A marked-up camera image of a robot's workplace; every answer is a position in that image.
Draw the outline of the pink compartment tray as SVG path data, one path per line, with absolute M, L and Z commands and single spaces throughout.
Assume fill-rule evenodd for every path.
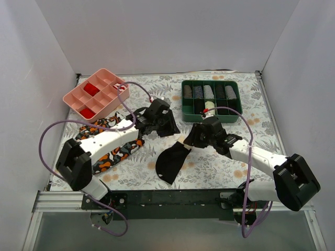
M 68 92 L 63 101 L 80 118 L 92 123 L 107 117 L 130 96 L 129 85 L 107 69 L 100 69 Z

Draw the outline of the red white rolled garment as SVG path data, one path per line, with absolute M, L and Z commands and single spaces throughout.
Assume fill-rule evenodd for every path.
M 127 85 L 122 85 L 121 83 L 116 83 L 115 85 L 113 85 L 113 88 L 120 91 L 120 92 L 123 92 L 124 90 L 127 89 Z

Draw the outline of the cream rolled socks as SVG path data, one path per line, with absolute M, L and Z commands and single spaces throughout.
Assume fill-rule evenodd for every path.
M 212 114 L 212 115 L 215 115 L 215 104 L 214 104 L 214 102 L 212 102 L 212 101 L 206 101 L 205 102 L 205 109 L 211 109 L 210 111 L 209 111 L 209 113 L 210 114 Z

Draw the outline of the orange camouflage patterned garment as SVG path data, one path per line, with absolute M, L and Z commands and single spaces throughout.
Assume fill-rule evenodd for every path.
M 121 113 L 115 112 L 113 116 L 98 119 L 94 121 L 93 124 L 101 127 L 111 128 L 120 123 L 123 119 L 124 116 Z M 94 137 L 95 135 L 98 135 L 101 132 L 103 132 L 103 130 L 84 125 L 79 128 L 79 132 L 75 136 L 75 140 L 79 141 L 83 139 L 88 139 Z M 93 164 L 93 175 L 105 172 L 119 162 L 129 158 L 130 155 L 143 147 L 144 143 L 145 140 L 143 138 L 138 138 L 106 153 Z

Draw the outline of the floral fern table mat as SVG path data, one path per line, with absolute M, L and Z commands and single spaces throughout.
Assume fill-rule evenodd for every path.
M 258 78 L 253 73 L 199 73 L 191 75 L 126 76 L 130 84 L 130 97 L 117 112 L 125 116 L 129 111 L 148 104 L 149 96 L 163 97 L 171 106 L 176 124 L 182 136 L 187 136 L 192 125 L 182 119 L 182 91 L 184 80 L 234 81 L 238 85 L 242 118 L 235 123 L 224 124 L 228 133 L 234 133 L 253 145 L 276 154 L 282 154 L 272 117 L 267 110 Z M 160 138 L 151 133 L 144 138 L 144 146 L 132 155 L 98 174 L 98 178 L 111 190 L 163 190 L 235 188 L 245 181 L 247 166 L 232 161 L 215 152 L 212 147 L 193 149 L 187 156 L 175 182 L 162 181 L 155 172 L 155 162 L 160 153 L 172 146 L 177 135 Z

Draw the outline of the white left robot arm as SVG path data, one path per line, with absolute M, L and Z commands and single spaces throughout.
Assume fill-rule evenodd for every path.
M 90 195 L 100 209 L 111 204 L 107 186 L 93 175 L 93 165 L 103 155 L 153 131 L 160 137 L 180 132 L 170 105 L 162 99 L 155 99 L 149 107 L 140 108 L 134 114 L 88 139 L 67 140 L 55 165 L 72 190 Z

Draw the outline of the black rolled socks front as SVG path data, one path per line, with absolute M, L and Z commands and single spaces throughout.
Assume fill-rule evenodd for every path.
M 194 100 L 194 114 L 200 115 L 205 110 L 205 102 L 202 99 Z

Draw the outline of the green compartment tray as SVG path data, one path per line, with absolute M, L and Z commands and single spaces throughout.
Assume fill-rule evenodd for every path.
M 212 101 L 215 104 L 215 107 L 220 107 L 220 109 L 215 110 L 215 115 L 219 118 L 219 121 L 222 123 L 235 123 L 238 120 L 238 115 L 234 113 L 237 111 L 238 113 L 242 114 L 242 106 L 241 106 L 241 98 L 239 94 L 238 84 L 234 81 L 201 81 L 201 80 L 185 80 L 182 81 L 182 97 L 183 97 L 183 86 L 189 85 L 192 88 L 193 86 L 202 86 L 204 90 L 204 85 L 210 85 L 215 98 L 214 99 L 205 99 L 202 100 Z M 230 85 L 233 87 L 237 99 L 217 99 L 215 94 L 215 86 L 222 85 L 225 90 L 226 85 Z M 182 98 L 182 117 L 185 122 L 200 122 L 202 121 L 201 115 L 194 114 L 194 100 L 195 98 Z

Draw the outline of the white patterned rolled socks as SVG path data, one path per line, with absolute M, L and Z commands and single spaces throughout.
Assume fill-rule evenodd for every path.
M 226 92 L 227 99 L 237 99 L 237 95 L 232 86 L 226 85 L 225 92 Z

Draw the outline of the black rolled socks back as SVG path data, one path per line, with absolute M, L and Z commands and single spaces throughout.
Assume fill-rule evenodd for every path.
M 225 90 L 224 90 L 224 87 L 222 85 L 216 85 L 215 86 L 215 94 L 216 94 L 217 99 L 225 99 L 226 98 Z

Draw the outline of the black underwear beige waistband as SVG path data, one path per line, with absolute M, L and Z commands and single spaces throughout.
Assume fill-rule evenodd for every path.
M 176 142 L 164 150 L 155 164 L 155 171 L 158 177 L 172 185 L 190 152 L 191 148 L 185 147 L 180 142 Z

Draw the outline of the red rolled garment back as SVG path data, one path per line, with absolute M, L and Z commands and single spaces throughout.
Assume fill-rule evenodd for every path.
M 95 96 L 99 93 L 99 89 L 91 83 L 87 83 L 83 88 L 91 96 Z

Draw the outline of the aluminium frame rail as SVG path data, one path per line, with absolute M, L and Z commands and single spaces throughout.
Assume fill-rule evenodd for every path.
M 116 216 L 94 227 L 104 210 L 80 192 L 37 194 L 24 250 L 326 250 L 314 206 L 298 212 L 274 203 L 269 216 L 243 238 L 235 221 L 218 219 L 139 219 Z

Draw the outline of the grey white rolled socks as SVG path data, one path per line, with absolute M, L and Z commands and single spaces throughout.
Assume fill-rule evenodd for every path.
M 204 85 L 204 98 L 214 99 L 215 95 L 210 85 Z

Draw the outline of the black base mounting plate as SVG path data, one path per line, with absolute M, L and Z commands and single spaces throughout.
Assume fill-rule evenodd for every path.
M 234 189 L 120 190 L 101 200 L 128 220 L 218 219 L 242 223 L 241 207 L 224 203 Z

